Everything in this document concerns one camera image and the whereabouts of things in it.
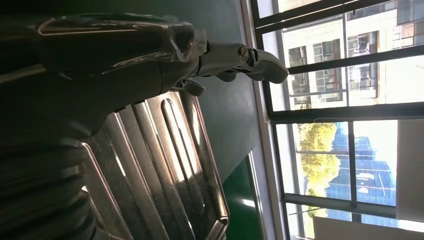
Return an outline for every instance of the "green wall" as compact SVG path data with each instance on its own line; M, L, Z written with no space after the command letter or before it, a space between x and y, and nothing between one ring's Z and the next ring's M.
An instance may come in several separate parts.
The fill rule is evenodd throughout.
M261 240L262 232L255 206L243 203L255 202L254 184L250 176L249 158L246 157L223 183L229 208L227 240Z

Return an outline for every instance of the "white wall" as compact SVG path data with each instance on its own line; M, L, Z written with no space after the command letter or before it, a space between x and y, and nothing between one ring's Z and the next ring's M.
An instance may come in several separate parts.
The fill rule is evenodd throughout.
M378 31L378 52L393 48L393 27L397 26L397 10L361 17L346 22L347 37Z
M396 217L424 222L424 120L397 125Z
M343 40L342 20L335 20L323 24L305 27L298 30L288 31L283 34L284 49L310 46L334 39ZM308 57L308 63L313 63L313 57Z
M323 217L313 218L315 240L423 240L424 233Z

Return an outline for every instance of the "building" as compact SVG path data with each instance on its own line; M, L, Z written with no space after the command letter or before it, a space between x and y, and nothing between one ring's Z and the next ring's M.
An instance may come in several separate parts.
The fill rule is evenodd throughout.
M347 129L345 124L337 123L337 131L333 141L333 151L348 149ZM325 189L328 198L350 200L350 171L349 156L337 155L340 159L340 172ZM396 184L392 170L383 160L376 159L376 152L368 137L355 137L355 163L356 163L356 192L359 202L396 205ZM352 220L350 212L328 210L328 217L339 220ZM387 219L378 216L362 215L363 223L397 227L396 219Z
M290 67L422 45L424 0L381 3L283 29L282 36ZM424 82L416 77L423 73L418 56L295 74L289 79L291 109L423 101L417 89Z

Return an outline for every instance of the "window bar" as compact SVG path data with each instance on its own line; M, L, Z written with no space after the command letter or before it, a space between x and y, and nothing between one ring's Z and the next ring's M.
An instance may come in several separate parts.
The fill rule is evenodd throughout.
M277 135L277 126L272 125L272 139L274 143L274 152L275 152L275 159L276 159L276 165L277 165L277 173L278 173L278 181L280 186L280 192L281 192L281 198L284 198L285 191L284 191L284 184L283 184L283 174L282 174L282 166L281 166L281 157L280 157L280 148L278 143L278 135Z
M343 14L343 18L342 18L342 26L343 26L343 50L344 50L344 59L347 59L348 56L348 36L346 34L346 13ZM345 74L345 84L346 84L346 106L349 107L349 71L348 71L348 67L344 68L344 74Z
M348 66L354 66L354 65L370 64L370 63L402 59L402 58L421 56L421 55L424 55L424 45L411 46L411 47L405 47L405 48L400 48L400 49L395 49L390 51L371 53L368 55L348 57L343 59L294 66L294 67L290 67L288 71L290 72L290 74L303 74L303 73L316 72L316 71L321 71L326 69L335 69L335 68L342 68L342 67L348 67Z
M282 215L284 217L283 219L283 224L284 224L284 232L285 232L285 239L290 240L292 237L290 236L290 227L289 227L289 215L287 213L287 206L286 203L283 201L282 202Z
M285 21L277 22L271 25L266 25L259 27L258 30L262 33L274 32L276 30L291 28L297 25L306 24L313 21L318 21L321 19L325 19L328 17L333 17L336 15L344 14L353 10L366 8L369 6L389 2L391 0L357 0L353 2L349 2L340 6L336 6L333 8L328 8L326 10L314 12L308 15L299 16L296 18L288 19Z
M320 19L320 20L317 20L317 21L307 22L305 24L300 24L300 25L292 26L290 28L286 28L282 32L283 33L289 33L289 32L292 32L292 31L299 30L299 29L308 28L308 27L314 27L314 26L318 26L318 25L321 25L321 24L326 24L326 23L334 22L334 21L341 20L341 19L342 19L342 16L341 15L326 17L324 19Z
M283 35L281 32L276 32L276 38L277 38L277 47L278 47L278 56L279 56L279 60L284 63L285 62L285 56L284 56L284 50L283 50ZM286 110L290 110L290 93L289 93L289 83L288 81L285 81L282 83L282 91L283 91L283 96L284 96L284 108ZM273 129L273 138L274 140L277 139L277 126L276 125L272 125L272 129ZM298 162L297 162L297 158L296 158L296 144L295 144L295 137L294 137L294 132L293 132L293 125L289 124L287 125L287 134L288 134L288 142L289 142L289 151L290 151L290 161L291 161L291 171L293 172L293 184L294 184L294 192L297 194L300 194L300 186L299 186L299 176L298 176ZM283 185L283 174L282 174L282 166L281 166L281 158L278 159L279 162L279 171L278 171L278 175L280 178L280 184L281 186L284 187ZM285 219L286 219L286 223L288 226L288 213L287 213L287 206L284 203L284 196L285 196L285 192L281 193L282 196L282 202L283 205L285 207ZM296 211L297 212L301 212L302 211L302 206L301 205L296 205ZM299 215L297 216L297 224L299 226L299 235L300 237L304 238L305 237L305 227L304 227L304 218L303 215ZM288 228L286 228L286 234L288 235L287 239L291 239L290 236L290 231Z
M321 95L321 94L337 94L337 93L344 93L344 92L346 92L346 89L336 89L336 90L327 90L327 91L295 93L295 94L291 94L290 97L305 97L305 96L314 96L314 95Z
M268 116L272 124L424 119L424 102L275 111Z
M358 213L352 213L352 222L362 223L362 215Z
M384 218L396 218L396 208L394 206L372 204L358 202L355 208L352 207L351 201L334 198L325 198L319 196L297 195L286 193L285 203L307 205L323 209L334 209L354 214L374 215Z
M299 6L293 9L289 9L277 14L260 18L255 24L255 28L263 27L266 25L278 23L284 20L297 18L306 14L318 12L324 9L335 7L340 4L351 2L352 0L320 0L313 3L309 3L303 6Z
M347 138L349 148L349 171L350 171L350 204L352 208L356 208L358 204L357 198L357 174L356 174L356 160L355 160L355 134L354 123L347 123Z
M251 14L253 18L253 27L259 24L259 7L258 7L258 0L250 0L250 9Z
M264 39L262 38L262 34L256 34L256 46L258 49L260 50L264 50ZM265 108L266 108L266 112L272 113L274 112L273 110L273 100L271 98L271 87L270 87L270 82L269 81L262 81L262 87L263 87L263 97L264 97L264 101L265 101Z
M348 151L304 151L298 150L298 154L325 154L325 155L349 155Z

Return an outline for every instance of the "glass pane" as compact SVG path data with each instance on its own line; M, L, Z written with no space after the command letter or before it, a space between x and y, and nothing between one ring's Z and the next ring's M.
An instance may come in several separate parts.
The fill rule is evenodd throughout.
M257 8L259 17L264 18L276 14L274 9L274 0L255 0L257 1Z
M357 200L395 206L398 121L357 121L353 128Z
M324 78L319 78L319 79L316 79L316 85L317 86L324 86L326 83L325 83L325 81L324 81ZM318 92L321 92L321 91L325 91L326 90L326 88L324 87L324 88L320 88L320 87L318 87Z
M318 2L320 0L278 0L278 10L280 13L301 7L303 5Z
M295 159L288 143L292 129ZM277 125L286 193L350 200L347 123Z
M317 79L323 79L324 78L324 71L316 71L315 72L315 77Z
M394 218L365 214L361 215L361 219L363 224L372 224L424 233L424 222L398 220Z
M291 240L314 239L313 217L330 218L343 221L352 221L352 214L347 211L340 211L316 206L286 204L287 221Z
M409 0L381 3L358 9L354 17L314 21L263 35L265 50L280 49L287 67L308 65L347 57L364 56L424 44L424 18L399 22L414 16L414 8L403 7ZM366 106L424 101L424 56L367 63L332 69L335 83L322 89L321 73L290 75L288 93L283 84L270 84L274 111Z
M424 1L415 0L413 18L414 20L418 20L418 19L422 19L423 17L424 17Z

